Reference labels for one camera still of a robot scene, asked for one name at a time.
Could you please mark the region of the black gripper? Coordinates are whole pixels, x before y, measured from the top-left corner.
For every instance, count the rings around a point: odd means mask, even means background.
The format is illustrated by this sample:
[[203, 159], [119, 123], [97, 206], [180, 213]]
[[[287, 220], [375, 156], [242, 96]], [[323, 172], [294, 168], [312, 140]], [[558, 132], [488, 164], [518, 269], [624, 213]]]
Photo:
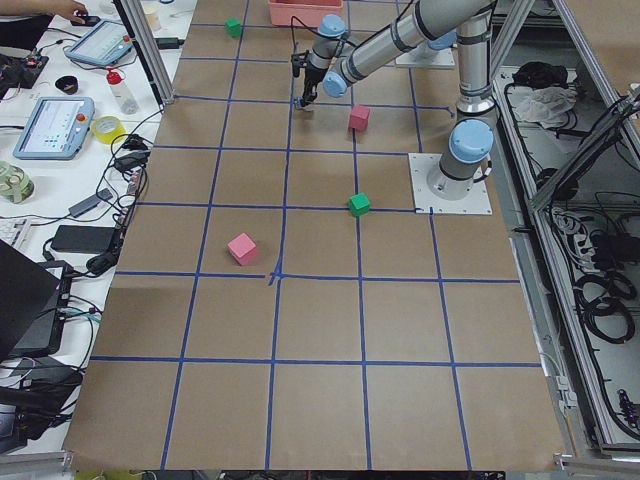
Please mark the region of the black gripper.
[[304, 53], [292, 54], [291, 66], [294, 78], [299, 78], [300, 74], [304, 73], [303, 92], [294, 99], [294, 102], [313, 103], [317, 98], [317, 87], [324, 79], [325, 70], [311, 62], [311, 53], [308, 50]]

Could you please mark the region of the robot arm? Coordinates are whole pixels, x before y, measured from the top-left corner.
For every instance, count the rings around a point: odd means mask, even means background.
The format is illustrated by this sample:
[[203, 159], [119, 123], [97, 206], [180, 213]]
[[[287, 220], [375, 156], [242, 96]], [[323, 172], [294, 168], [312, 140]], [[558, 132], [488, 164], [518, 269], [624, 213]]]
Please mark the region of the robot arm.
[[293, 104], [297, 109], [311, 105], [319, 87], [339, 98], [401, 55], [455, 32], [460, 91], [456, 108], [467, 115], [483, 114], [495, 106], [490, 76], [494, 5], [493, 1], [416, 1], [362, 42], [351, 38], [341, 17], [329, 14], [314, 32], [313, 47], [291, 56], [293, 76], [304, 76], [303, 92]]
[[495, 106], [489, 86], [493, 8], [490, 1], [457, 27], [459, 118], [448, 137], [447, 150], [427, 175], [431, 191], [445, 200], [460, 200], [475, 183], [483, 181], [484, 175], [475, 174], [494, 144], [493, 129], [481, 118]]

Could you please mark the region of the person hand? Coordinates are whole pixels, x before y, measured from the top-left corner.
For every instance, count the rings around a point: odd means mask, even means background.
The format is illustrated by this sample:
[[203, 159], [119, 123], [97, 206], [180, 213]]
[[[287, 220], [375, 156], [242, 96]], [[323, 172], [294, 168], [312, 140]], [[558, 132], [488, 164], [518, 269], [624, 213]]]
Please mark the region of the person hand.
[[50, 0], [46, 3], [45, 12], [79, 24], [84, 24], [88, 16], [86, 6], [76, 0]]

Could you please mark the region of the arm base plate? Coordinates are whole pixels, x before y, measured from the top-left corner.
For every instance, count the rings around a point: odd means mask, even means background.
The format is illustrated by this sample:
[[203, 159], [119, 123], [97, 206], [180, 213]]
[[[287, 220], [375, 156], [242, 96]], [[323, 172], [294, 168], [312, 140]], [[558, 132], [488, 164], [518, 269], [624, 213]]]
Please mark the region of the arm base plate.
[[395, 65], [399, 68], [451, 70], [455, 67], [455, 61], [450, 47], [434, 49], [427, 42], [423, 42], [410, 52], [397, 57]]
[[418, 214], [491, 215], [492, 207], [478, 167], [467, 180], [453, 180], [440, 168], [442, 155], [409, 153], [414, 210]]

